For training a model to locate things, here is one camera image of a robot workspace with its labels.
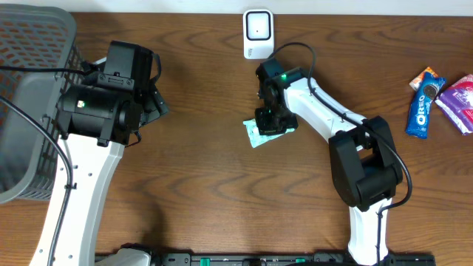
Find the orange Kleenex tissue pack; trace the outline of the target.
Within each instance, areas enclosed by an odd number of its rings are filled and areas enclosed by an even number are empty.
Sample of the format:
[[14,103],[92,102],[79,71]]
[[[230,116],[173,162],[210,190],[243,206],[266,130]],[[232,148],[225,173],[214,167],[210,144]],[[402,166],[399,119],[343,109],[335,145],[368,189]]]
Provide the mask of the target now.
[[426,69],[424,69],[419,75],[417,75],[415,78],[413,78],[410,82],[409,85],[411,86],[412,89],[415,91],[418,91],[422,81],[423,77],[426,73],[432,74],[435,78],[438,78],[438,74],[430,67],[428,66]]

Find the blue snack wrapper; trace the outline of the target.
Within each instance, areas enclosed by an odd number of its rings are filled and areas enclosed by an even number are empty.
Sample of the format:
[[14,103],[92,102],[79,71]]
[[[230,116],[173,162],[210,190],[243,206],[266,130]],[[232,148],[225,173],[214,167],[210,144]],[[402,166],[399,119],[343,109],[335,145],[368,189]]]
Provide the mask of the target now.
[[428,137],[431,105],[445,83],[445,78],[436,78],[430,72],[423,74],[423,79],[409,108],[406,125],[406,133],[408,135],[420,139]]

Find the mint green wipes pack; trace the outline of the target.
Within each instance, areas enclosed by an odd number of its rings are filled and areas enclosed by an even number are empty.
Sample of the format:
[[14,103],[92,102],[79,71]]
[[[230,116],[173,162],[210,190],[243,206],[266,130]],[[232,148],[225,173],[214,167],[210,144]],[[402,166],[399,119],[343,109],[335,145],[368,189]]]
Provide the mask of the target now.
[[251,120],[245,120],[242,122],[242,124],[245,126],[248,138],[250,140],[251,146],[253,148],[256,148],[260,145],[263,145],[271,140],[274,140],[278,137],[281,137],[284,134],[288,134],[291,132],[294,132],[295,129],[287,129],[285,133],[282,134],[275,134],[275,135],[261,135],[259,133],[259,129],[256,125],[256,120],[251,119]]

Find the purple Carefree pad pack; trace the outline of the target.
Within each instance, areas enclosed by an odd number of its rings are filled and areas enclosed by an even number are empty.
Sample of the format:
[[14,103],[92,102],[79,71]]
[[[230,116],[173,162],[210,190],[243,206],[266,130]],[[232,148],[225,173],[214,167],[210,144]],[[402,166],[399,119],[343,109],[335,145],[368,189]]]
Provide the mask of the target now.
[[472,74],[443,90],[435,103],[462,135],[472,133]]

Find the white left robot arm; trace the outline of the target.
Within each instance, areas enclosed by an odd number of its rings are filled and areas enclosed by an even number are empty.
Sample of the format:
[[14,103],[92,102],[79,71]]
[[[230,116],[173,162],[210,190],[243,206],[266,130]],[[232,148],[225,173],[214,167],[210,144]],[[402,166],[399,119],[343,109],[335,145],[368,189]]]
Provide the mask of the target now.
[[106,60],[58,99],[59,161],[31,265],[95,264],[107,191],[129,139],[169,110],[154,64],[157,53],[112,41]]

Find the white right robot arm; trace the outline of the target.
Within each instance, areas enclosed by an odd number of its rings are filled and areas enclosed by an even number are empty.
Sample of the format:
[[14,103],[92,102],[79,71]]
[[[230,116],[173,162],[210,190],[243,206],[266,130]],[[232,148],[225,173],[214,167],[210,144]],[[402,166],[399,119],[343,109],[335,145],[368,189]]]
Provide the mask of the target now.
[[262,62],[256,76],[264,102],[255,111],[259,134],[283,134],[302,118],[327,141],[333,184],[350,212],[348,252],[359,265],[382,261],[387,220],[378,213],[403,179],[387,122],[351,112],[302,68],[286,71],[275,58]]

